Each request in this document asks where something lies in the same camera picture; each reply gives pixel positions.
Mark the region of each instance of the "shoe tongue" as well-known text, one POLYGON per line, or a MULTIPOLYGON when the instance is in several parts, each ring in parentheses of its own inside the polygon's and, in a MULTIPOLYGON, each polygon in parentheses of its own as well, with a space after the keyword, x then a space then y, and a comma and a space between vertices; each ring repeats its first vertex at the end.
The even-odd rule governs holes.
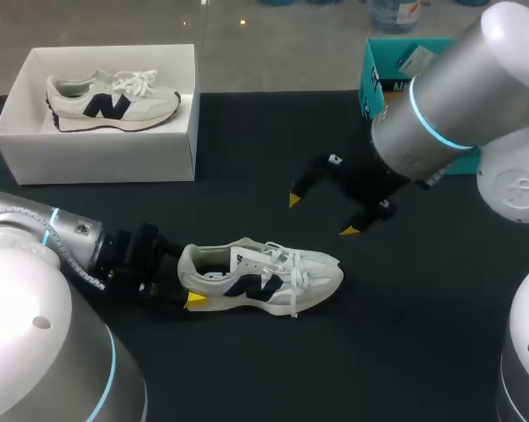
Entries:
POLYGON ((271 257, 261 252, 253 251, 251 249, 234 246, 231 248, 231 255, 229 259, 229 271, 233 272, 237 269, 245 259, 260 262, 261 264, 270 264, 271 257))
POLYGON ((95 79, 99 80, 99 81, 102 81, 106 84, 111 84, 115 77, 114 75, 111 75, 110 73, 102 70, 102 69, 98 69, 96 72, 95 72, 95 79))

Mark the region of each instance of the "floor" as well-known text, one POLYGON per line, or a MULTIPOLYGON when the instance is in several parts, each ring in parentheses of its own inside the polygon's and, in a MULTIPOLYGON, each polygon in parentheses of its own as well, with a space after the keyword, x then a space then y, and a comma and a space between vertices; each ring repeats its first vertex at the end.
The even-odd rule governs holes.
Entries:
MULTIPOLYGON (((415 36, 454 36, 482 12, 432 3, 415 36)), ((356 89, 365 39, 381 35, 367 11, 361 0, 0 0, 0 95, 33 47, 173 43, 195 45, 203 91, 356 89)))

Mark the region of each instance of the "shoe sole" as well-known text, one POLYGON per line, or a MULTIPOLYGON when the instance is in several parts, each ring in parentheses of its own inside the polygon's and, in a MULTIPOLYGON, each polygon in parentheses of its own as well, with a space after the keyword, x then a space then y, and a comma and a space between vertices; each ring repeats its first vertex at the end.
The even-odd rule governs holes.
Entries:
POLYGON ((60 132, 86 132, 89 130, 100 129, 102 127, 113 127, 119 129, 122 132, 141 132, 142 130, 152 129, 153 127, 161 126, 170 120, 173 114, 177 113, 178 106, 180 106, 180 99, 178 100, 177 108, 174 112, 165 114, 160 117, 156 117, 151 120, 142 121, 126 121, 126 120, 115 120, 105 119, 102 117, 83 117, 70 119, 67 117, 60 117, 50 105, 50 102, 46 96, 47 107, 52 111, 54 116, 55 127, 60 132))
MULTIPOLYGON (((334 286, 325 295, 317 296, 313 301, 296 302, 296 313, 314 307, 315 305, 329 299, 339 288, 342 280, 334 286)), ((292 306, 290 305, 276 305, 273 303, 261 302, 256 299, 249 299, 247 297, 207 297, 207 300, 202 305, 188 308, 191 312, 215 312, 220 310, 228 310, 237 308, 239 306, 253 306, 265 310, 269 314, 276 317, 292 314, 292 306)))

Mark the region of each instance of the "teal box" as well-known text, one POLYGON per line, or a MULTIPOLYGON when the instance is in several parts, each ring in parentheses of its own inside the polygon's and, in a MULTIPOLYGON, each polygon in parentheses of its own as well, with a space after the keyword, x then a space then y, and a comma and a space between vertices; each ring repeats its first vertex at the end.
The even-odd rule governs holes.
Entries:
MULTIPOLYGON (((369 38, 366 40, 362 77, 360 78, 360 111, 366 119, 373 119, 386 104, 384 92, 405 91, 410 78, 399 71, 400 61, 421 46, 442 55, 452 44, 451 38, 369 38)), ((474 174, 479 165, 480 152, 471 149, 458 158, 446 174, 474 174)))

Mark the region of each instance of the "water bottle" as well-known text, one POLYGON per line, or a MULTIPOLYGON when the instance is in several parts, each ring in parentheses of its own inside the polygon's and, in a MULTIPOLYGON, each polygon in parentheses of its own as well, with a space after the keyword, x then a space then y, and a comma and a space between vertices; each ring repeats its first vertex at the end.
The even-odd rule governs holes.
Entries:
POLYGON ((368 0, 372 25, 386 33, 412 31, 421 18, 421 0, 368 0))

